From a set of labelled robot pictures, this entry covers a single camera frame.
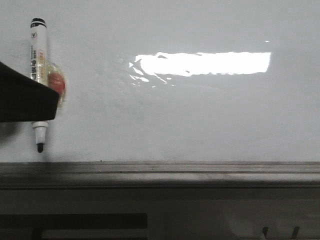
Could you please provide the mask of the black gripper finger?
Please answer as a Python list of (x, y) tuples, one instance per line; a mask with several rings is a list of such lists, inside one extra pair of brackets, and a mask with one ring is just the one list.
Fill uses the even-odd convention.
[(37, 122), (56, 117), (59, 94), (0, 64), (0, 121)]

